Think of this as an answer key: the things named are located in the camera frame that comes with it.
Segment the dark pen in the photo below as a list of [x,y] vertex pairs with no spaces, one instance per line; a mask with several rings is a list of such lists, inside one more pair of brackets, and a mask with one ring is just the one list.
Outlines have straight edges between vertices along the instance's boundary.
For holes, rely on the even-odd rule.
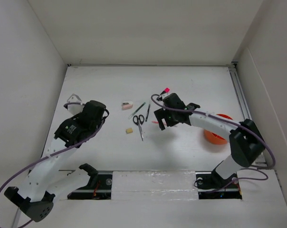
[[148,108],[147,108],[147,112],[146,112],[146,116],[145,116],[145,122],[147,122],[147,120],[148,120],[148,116],[149,116],[149,112],[150,112],[150,107],[151,107],[151,104],[148,104]]

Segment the green pen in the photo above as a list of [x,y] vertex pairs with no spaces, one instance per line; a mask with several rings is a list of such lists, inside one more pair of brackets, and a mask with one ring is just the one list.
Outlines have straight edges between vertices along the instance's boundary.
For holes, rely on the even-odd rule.
[[146,102],[143,102],[134,112],[129,115],[128,119],[131,119],[145,104]]

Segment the pink white stapler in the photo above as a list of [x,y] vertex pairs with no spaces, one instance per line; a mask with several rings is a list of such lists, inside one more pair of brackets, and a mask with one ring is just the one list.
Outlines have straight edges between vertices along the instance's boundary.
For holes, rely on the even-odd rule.
[[132,101],[124,101],[122,102],[122,110],[128,110],[133,107],[133,102]]

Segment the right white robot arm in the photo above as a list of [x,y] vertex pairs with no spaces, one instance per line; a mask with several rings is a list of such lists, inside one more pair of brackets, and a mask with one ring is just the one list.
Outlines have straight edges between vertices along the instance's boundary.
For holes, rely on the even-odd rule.
[[230,144],[230,155],[206,177],[197,181],[200,189],[221,189],[231,184],[236,173],[249,168],[265,150],[265,142],[250,119],[236,122],[201,110],[195,103],[185,104],[176,93],[152,95],[160,109],[154,112],[161,130],[187,124],[212,132]]

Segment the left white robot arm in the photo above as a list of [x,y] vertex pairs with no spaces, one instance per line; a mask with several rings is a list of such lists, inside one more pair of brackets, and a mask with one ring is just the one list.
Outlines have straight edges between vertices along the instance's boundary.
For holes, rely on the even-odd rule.
[[18,187],[8,187],[4,195],[32,221],[42,221],[53,209],[61,195],[97,184],[98,171],[85,163],[67,177],[52,182],[61,166],[80,146],[93,138],[109,111],[101,102],[71,102],[64,107],[73,116],[64,120],[54,133],[50,147],[43,157],[32,165],[31,172]]

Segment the pink black highlighter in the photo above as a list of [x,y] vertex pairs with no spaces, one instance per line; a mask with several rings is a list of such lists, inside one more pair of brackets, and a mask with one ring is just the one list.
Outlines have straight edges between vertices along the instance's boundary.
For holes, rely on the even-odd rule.
[[168,93],[169,91],[170,91],[170,89],[169,89],[169,88],[165,88],[165,89],[161,92],[161,94]]

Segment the yellow eraser block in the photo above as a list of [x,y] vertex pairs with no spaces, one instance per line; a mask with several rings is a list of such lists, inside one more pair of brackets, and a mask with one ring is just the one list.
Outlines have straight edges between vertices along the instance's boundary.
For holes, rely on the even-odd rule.
[[132,132],[133,132],[132,128],[126,129],[126,133],[127,133],[127,134],[132,133]]

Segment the orange round organizer container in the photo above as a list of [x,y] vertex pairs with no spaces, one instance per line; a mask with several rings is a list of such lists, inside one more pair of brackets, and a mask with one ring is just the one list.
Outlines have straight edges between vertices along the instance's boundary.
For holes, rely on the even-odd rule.
[[228,143],[227,139],[229,138],[230,133],[227,134],[225,138],[223,138],[221,135],[215,134],[213,132],[210,132],[208,130],[204,129],[204,137],[205,139],[214,144],[214,145],[225,145]]

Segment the black handled scissors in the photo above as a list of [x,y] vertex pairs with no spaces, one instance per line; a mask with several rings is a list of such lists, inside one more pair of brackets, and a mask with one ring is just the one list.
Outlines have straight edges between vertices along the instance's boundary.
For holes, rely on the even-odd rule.
[[144,141],[144,135],[143,135],[143,130],[142,130],[142,125],[144,123],[144,116],[143,115],[134,115],[133,116],[133,123],[138,126],[139,129],[139,134],[141,137],[141,140]]

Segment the black front mounting rail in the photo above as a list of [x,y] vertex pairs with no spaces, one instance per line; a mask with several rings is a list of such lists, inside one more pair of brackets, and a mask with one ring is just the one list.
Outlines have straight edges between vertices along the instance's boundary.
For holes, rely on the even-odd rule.
[[194,171],[114,171],[102,173],[95,186],[68,194],[69,200],[194,201]]

